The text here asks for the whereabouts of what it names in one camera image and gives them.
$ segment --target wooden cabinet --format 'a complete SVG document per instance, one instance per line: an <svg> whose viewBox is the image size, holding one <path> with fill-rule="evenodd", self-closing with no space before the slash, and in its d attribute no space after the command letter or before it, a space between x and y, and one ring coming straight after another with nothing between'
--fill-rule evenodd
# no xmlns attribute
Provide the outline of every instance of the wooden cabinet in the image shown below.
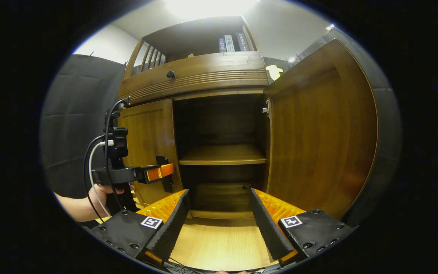
<svg viewBox="0 0 438 274"><path fill-rule="evenodd" d="M219 38L243 33L249 51L219 52ZM135 67L140 52L141 65ZM265 63L241 16L187 21L141 38L127 64L119 97L132 104L184 92L268 85Z"/></svg>
<svg viewBox="0 0 438 274"><path fill-rule="evenodd" d="M129 154L123 158L126 166L153 165L156 164L155 156L160 155L167 157L175 167L178 166L173 135L172 99L125 109L118 118L118 123L129 131ZM183 189L178 169L172 174L172 180L174 192ZM134 182L134 186L135 193L143 205L149 205L170 195L163 190L161 183L145 185Z"/></svg>
<svg viewBox="0 0 438 274"><path fill-rule="evenodd" d="M271 110L267 192L340 218L363 189L378 138L375 101L359 64L333 40L265 95Z"/></svg>
<svg viewBox="0 0 438 274"><path fill-rule="evenodd" d="M174 77L167 73L173 71ZM265 63L259 52L223 52L179 59L125 78L120 98L132 104L196 90L259 87L268 85Z"/></svg>
<svg viewBox="0 0 438 274"><path fill-rule="evenodd" d="M348 50L333 40L268 87L259 52L205 53L134 76L127 69L120 96L136 106L119 120L129 129L125 164L168 157L194 217L252 217L251 187L304 210L346 213L378 139L372 90ZM136 187L144 204L168 195L160 183Z"/></svg>

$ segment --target screw hole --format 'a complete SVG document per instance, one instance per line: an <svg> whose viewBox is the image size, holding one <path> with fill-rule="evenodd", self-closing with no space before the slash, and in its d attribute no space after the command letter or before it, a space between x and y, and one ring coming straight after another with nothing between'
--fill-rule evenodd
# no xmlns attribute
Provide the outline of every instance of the screw hole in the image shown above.
<svg viewBox="0 0 438 274"><path fill-rule="evenodd" d="M309 248L311 248L312 246L313 246L312 243L305 243L305 244L302 245L302 248L303 248L303 249L309 249Z"/></svg>

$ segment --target ceiling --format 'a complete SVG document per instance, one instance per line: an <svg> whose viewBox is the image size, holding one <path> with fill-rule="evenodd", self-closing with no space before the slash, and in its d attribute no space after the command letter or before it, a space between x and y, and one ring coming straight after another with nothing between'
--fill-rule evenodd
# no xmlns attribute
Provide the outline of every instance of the ceiling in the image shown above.
<svg viewBox="0 0 438 274"><path fill-rule="evenodd" d="M285 0L154 0L112 24L138 39L184 21L242 15L264 57L288 59L320 38L331 22Z"/></svg>

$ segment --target yellow sticker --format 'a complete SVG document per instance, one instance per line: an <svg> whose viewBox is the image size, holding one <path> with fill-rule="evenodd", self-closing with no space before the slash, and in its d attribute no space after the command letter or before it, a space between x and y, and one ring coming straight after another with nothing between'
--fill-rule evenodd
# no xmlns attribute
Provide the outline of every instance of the yellow sticker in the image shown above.
<svg viewBox="0 0 438 274"><path fill-rule="evenodd" d="M270 77L273 81L280 77L280 72L283 72L283 69L276 67L276 65L267 66L266 70L270 73Z"/></svg>

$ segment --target door hinge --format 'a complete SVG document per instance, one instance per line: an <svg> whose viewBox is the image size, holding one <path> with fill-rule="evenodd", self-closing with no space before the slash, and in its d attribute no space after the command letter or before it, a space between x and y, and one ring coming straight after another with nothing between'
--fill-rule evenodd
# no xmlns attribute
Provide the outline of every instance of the door hinge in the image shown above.
<svg viewBox="0 0 438 274"><path fill-rule="evenodd" d="M266 115L268 115L268 118L270 118L270 104L268 101L269 99L266 100L266 107L261 108L261 113L266 113Z"/></svg>

